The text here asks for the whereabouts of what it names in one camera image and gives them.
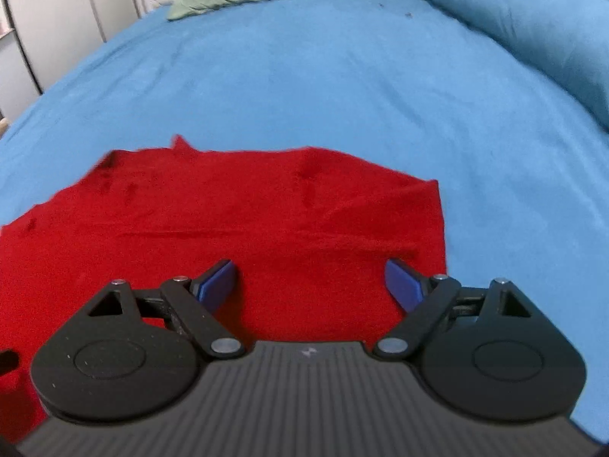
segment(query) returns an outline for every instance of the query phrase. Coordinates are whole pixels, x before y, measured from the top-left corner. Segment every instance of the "bed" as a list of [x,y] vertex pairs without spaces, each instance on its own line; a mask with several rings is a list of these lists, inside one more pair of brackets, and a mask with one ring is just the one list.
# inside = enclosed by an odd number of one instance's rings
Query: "bed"
[[525,291],[587,363],[574,420],[609,439],[597,115],[433,0],[273,0],[176,22],[166,11],[103,45],[0,140],[0,224],[107,151],[175,134],[208,150],[327,147],[435,178],[451,275]]

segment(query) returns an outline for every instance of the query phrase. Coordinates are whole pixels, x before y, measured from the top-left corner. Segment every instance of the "circular cap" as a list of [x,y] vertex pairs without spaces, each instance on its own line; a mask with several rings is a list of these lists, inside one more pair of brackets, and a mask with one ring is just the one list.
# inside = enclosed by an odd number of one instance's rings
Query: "circular cap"
[[543,358],[532,347],[512,340],[483,344],[474,351],[474,365],[483,375],[500,381],[524,381],[543,368]]
[[218,338],[211,343],[211,349],[218,354],[234,354],[241,348],[236,338]]
[[401,338],[388,337],[379,340],[376,346],[385,354],[401,354],[408,349],[408,342]]
[[133,342],[100,340],[80,349],[74,364],[88,377],[113,380],[133,373],[145,360],[145,350]]

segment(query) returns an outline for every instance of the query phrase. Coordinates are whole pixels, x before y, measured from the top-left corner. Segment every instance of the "gray ribbed panel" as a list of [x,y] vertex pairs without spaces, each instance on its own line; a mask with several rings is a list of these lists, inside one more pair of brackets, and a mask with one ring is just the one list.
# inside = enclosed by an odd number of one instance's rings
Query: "gray ribbed panel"
[[111,428],[52,419],[20,445],[26,457],[591,457],[597,449],[564,418],[517,427],[466,419],[424,392],[405,364],[377,362],[354,342],[258,342],[240,360],[213,363],[163,413]]

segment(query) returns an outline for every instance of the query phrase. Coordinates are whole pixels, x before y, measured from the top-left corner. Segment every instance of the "red cloth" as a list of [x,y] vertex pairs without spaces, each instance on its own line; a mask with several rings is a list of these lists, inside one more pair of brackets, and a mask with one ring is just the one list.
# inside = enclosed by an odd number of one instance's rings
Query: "red cloth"
[[445,272],[437,182],[325,149],[112,152],[2,229],[0,348],[22,363],[0,379],[0,433],[42,421],[32,357],[113,278],[154,288],[227,257],[242,275],[217,317],[241,339],[372,344],[402,317],[392,256]]

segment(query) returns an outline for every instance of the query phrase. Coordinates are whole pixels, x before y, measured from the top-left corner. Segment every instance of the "white logo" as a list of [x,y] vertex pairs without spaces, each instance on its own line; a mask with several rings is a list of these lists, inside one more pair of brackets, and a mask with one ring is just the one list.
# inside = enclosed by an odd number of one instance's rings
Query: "white logo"
[[317,354],[317,349],[315,347],[309,347],[307,350],[301,350],[300,352],[303,353],[303,356],[311,358],[313,354]]

